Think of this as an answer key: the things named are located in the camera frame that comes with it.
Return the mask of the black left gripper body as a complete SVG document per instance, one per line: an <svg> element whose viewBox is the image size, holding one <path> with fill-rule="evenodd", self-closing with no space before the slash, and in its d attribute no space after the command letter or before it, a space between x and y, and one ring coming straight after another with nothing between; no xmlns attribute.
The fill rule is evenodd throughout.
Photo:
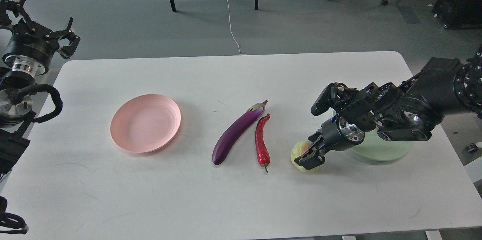
<svg viewBox="0 0 482 240"><path fill-rule="evenodd" d="M60 48L55 38L46 39L50 29L33 22L35 29L30 31L26 22L19 22L12 28L12 36L2 56L3 62L9 67L17 58L35 60L37 62L36 75L43 75L49 71L54 53Z"/></svg>

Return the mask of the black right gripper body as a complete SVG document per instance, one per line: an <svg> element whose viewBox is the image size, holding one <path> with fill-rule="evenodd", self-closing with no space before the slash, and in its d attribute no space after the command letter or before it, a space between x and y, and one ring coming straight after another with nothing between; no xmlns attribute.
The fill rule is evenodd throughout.
<svg viewBox="0 0 482 240"><path fill-rule="evenodd" d="M321 125L321 135L326 151L345 151L365 140L364 131L339 115L334 115Z"/></svg>

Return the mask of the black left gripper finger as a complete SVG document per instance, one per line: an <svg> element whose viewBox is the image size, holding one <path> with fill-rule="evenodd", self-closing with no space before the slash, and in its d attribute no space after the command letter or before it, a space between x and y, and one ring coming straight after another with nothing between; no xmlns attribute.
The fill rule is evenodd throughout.
<svg viewBox="0 0 482 240"><path fill-rule="evenodd" d="M70 17L66 29L45 33L45 41L65 60L69 60L74 55L81 40L72 29L73 21L74 19ZM67 40L68 44L61 46L59 44L61 40Z"/></svg>
<svg viewBox="0 0 482 240"><path fill-rule="evenodd" d="M26 0L1 0L0 1L0 28L13 32L14 24L10 20L9 13L11 12L16 18L22 17L26 24L26 31L32 32L32 20L24 10L24 3Z"/></svg>

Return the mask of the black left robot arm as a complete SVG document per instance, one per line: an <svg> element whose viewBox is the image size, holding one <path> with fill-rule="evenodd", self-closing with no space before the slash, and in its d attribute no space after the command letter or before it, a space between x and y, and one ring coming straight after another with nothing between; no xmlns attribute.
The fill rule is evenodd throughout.
<svg viewBox="0 0 482 240"><path fill-rule="evenodd" d="M80 37L72 29L73 18L64 30L51 29L33 21L24 9L26 0L1 0L1 29L12 35L3 55L0 88L0 171L3 179L29 146L24 138L33 123L58 116L63 108L59 91L48 84L37 84L35 77L48 72L55 53L64 59L74 55ZM54 110L40 117L33 111L32 96L50 95Z"/></svg>

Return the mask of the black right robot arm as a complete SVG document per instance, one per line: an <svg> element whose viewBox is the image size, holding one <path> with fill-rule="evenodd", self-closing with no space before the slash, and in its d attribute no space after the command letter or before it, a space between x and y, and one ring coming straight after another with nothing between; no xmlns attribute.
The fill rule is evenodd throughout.
<svg viewBox="0 0 482 240"><path fill-rule="evenodd" d="M427 141L446 115L473 112L481 117L481 49L466 64L432 57L422 70L399 86L371 83L363 89L329 84L311 107L312 115L336 114L308 140L294 158L306 170L323 165L329 151L360 145L372 130L384 141Z"/></svg>

